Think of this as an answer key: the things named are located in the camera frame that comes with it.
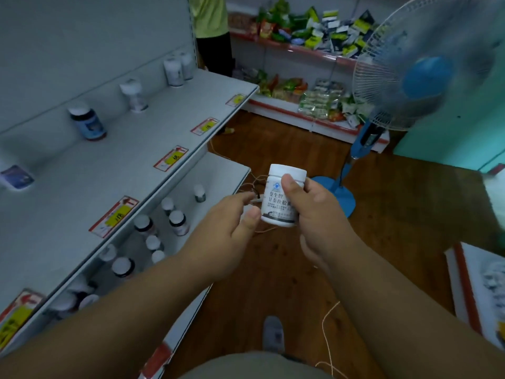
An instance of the teal wall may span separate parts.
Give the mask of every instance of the teal wall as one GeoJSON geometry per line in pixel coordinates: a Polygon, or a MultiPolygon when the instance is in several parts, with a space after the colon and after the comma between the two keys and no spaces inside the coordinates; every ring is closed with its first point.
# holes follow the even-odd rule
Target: teal wall
{"type": "Polygon", "coordinates": [[[419,120],[394,153],[483,172],[495,166],[490,161],[505,150],[505,42],[482,85],[468,85],[454,83],[444,106],[419,120]]]}

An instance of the fan pole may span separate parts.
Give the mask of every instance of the fan pole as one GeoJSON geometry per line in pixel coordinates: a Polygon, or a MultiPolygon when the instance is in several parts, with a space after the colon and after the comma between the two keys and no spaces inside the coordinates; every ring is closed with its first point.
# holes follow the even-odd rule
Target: fan pole
{"type": "Polygon", "coordinates": [[[349,217],[354,211],[356,200],[350,190],[342,185],[342,181],[347,174],[349,174],[354,162],[366,156],[372,150],[372,147],[378,141],[381,134],[384,133],[384,130],[384,128],[372,124],[367,120],[358,133],[356,140],[351,145],[338,178],[333,179],[324,176],[312,178],[315,182],[320,183],[335,195],[346,217],[349,217]]]}

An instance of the snack shelf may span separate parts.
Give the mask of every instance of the snack shelf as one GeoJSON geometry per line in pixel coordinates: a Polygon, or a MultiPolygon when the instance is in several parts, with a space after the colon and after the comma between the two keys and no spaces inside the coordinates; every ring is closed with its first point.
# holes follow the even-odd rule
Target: snack shelf
{"type": "MultiPolygon", "coordinates": [[[[243,109],[308,131],[353,143],[359,129],[352,128],[347,121],[330,122],[312,118],[298,112],[298,105],[260,94],[253,95],[243,109]]],[[[385,131],[372,150],[383,152],[389,144],[389,132],[385,131]]]]}
{"type": "Polygon", "coordinates": [[[327,53],[322,50],[310,50],[310,49],[307,49],[303,46],[276,42],[276,41],[268,40],[265,38],[261,38],[257,35],[249,34],[244,31],[239,31],[237,29],[230,29],[230,35],[232,37],[238,38],[240,40],[255,42],[255,43],[265,46],[265,47],[283,50],[283,51],[287,51],[287,52],[293,52],[293,53],[302,53],[303,55],[319,58],[319,59],[322,59],[325,61],[337,62],[337,64],[342,65],[343,67],[346,67],[349,69],[354,69],[354,66],[356,65],[356,60],[353,58],[335,56],[331,53],[327,53]]]}
{"type": "Polygon", "coordinates": [[[128,112],[107,125],[105,139],[83,140],[61,153],[36,171],[26,191],[2,191],[0,309],[24,288],[50,298],[64,286],[132,216],[146,210],[161,186],[188,172],[195,155],[256,89],[198,69],[184,86],[150,97],[145,112],[128,112]],[[232,101],[236,95],[242,101],[232,101]],[[214,125],[193,133],[207,118],[214,125]],[[177,154],[179,147],[185,151],[177,154]],[[169,159],[172,151],[177,161],[169,159]],[[130,207],[120,212],[125,198],[130,207]],[[112,227],[108,233],[94,232],[104,225],[112,227]]]}

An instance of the yellow shirt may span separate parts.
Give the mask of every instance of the yellow shirt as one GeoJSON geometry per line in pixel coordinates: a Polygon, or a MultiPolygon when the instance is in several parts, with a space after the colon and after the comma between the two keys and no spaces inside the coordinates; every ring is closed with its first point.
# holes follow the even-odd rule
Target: yellow shirt
{"type": "Polygon", "coordinates": [[[225,0],[189,0],[196,38],[222,36],[228,32],[225,0]]]}

